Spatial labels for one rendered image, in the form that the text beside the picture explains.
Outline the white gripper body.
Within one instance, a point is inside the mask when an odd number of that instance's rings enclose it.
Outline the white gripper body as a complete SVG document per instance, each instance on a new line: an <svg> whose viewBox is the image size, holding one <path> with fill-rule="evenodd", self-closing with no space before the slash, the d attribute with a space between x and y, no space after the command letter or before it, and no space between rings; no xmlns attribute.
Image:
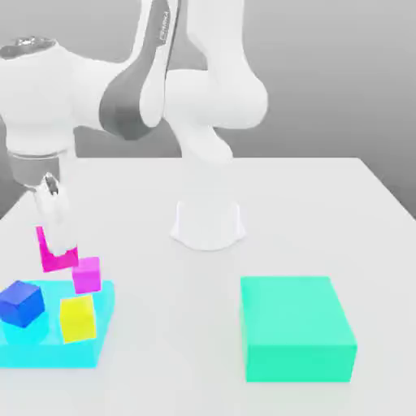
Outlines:
<svg viewBox="0 0 416 416"><path fill-rule="evenodd" d="M58 184L58 192L51 193L46 182L41 182L35 192L35 201L46 241L75 242L75 226L66 187Z"/></svg>

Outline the small magenta cube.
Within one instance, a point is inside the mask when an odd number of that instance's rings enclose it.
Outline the small magenta cube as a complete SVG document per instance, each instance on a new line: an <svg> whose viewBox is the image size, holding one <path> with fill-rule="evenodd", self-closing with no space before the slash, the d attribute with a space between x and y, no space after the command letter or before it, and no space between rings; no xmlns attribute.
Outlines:
<svg viewBox="0 0 416 416"><path fill-rule="evenodd" d="M77 246L73 249L69 249L62 255L55 256L50 252L46 244L46 238L42 226L36 226L36 234L39 244L42 269L45 273L78 266L79 257Z"/></svg>

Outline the small violet cube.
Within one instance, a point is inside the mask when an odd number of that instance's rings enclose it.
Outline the small violet cube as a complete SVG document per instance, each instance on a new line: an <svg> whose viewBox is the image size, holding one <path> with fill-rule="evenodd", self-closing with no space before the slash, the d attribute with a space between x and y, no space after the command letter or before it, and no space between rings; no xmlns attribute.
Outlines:
<svg viewBox="0 0 416 416"><path fill-rule="evenodd" d="M102 289L99 257L80 258L71 274L76 294L95 293Z"/></svg>

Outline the small blue cube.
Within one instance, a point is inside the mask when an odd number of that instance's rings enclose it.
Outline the small blue cube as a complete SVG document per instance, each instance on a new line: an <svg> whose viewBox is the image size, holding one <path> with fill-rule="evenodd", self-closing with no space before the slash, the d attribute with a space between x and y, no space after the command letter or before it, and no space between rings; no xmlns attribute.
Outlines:
<svg viewBox="0 0 416 416"><path fill-rule="evenodd" d="M16 280L0 292L0 319L16 327L26 328L45 311L41 288Z"/></svg>

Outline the small yellow cube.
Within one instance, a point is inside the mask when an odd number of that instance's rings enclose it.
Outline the small yellow cube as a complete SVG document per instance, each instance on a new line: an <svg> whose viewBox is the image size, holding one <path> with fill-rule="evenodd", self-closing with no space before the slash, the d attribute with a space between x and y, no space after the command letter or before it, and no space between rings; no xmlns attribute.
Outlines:
<svg viewBox="0 0 416 416"><path fill-rule="evenodd" d="M63 298L59 304L59 323L66 344L95 339L97 328L93 296Z"/></svg>

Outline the large cyan box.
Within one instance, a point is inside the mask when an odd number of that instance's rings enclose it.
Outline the large cyan box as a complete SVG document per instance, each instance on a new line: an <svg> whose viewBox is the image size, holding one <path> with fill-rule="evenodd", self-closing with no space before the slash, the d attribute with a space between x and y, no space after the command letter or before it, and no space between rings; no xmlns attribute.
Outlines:
<svg viewBox="0 0 416 416"><path fill-rule="evenodd" d="M65 343L59 322L59 303L73 297L69 280L33 280L45 302L45 312L26 328L0 320L1 368L94 368L115 307L115 287L105 280L93 294L97 336L92 340Z"/></svg>

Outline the large green box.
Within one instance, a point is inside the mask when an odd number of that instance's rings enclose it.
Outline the large green box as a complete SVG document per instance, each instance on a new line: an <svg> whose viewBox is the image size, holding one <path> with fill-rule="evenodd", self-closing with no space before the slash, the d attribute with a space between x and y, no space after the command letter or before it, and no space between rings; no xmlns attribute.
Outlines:
<svg viewBox="0 0 416 416"><path fill-rule="evenodd" d="M327 276L244 276L240 329L245 379L348 383L358 343Z"/></svg>

